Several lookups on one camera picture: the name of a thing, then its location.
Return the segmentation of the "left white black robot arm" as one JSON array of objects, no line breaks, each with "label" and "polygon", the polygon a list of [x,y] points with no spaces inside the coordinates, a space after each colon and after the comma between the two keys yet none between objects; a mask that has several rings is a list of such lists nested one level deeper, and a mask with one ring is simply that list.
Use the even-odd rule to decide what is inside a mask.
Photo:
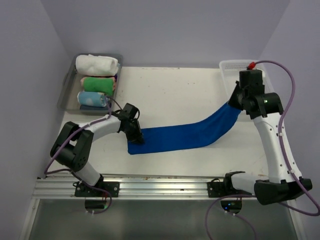
[{"label": "left white black robot arm", "polygon": [[123,108],[91,122],[65,123],[51,148],[51,161],[67,167],[86,184],[86,190],[92,196],[101,195],[104,190],[103,177],[89,163],[92,143],[106,135],[123,132],[129,143],[144,144],[139,116],[140,110],[126,103]]}]

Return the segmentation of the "white towel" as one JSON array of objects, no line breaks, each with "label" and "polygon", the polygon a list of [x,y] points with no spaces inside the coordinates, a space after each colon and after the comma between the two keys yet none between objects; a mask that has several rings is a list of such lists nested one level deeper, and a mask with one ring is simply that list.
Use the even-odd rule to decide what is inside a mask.
[{"label": "white towel", "polygon": [[119,62],[116,58],[102,55],[82,54],[75,59],[75,68],[79,74],[108,77],[115,76],[119,71]]}]

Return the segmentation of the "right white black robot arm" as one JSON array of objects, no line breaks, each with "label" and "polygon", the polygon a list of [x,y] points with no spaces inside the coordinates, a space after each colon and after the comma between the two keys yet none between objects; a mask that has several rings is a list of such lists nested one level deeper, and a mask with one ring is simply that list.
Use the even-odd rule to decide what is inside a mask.
[{"label": "right white black robot arm", "polygon": [[279,95],[266,93],[263,72],[241,70],[239,80],[228,104],[245,111],[258,130],[267,160],[268,176],[259,177],[244,171],[227,173],[223,192],[235,196],[238,192],[255,195],[262,205],[293,200],[311,190],[312,181],[302,176],[297,167],[286,131],[280,124],[284,109]]}]

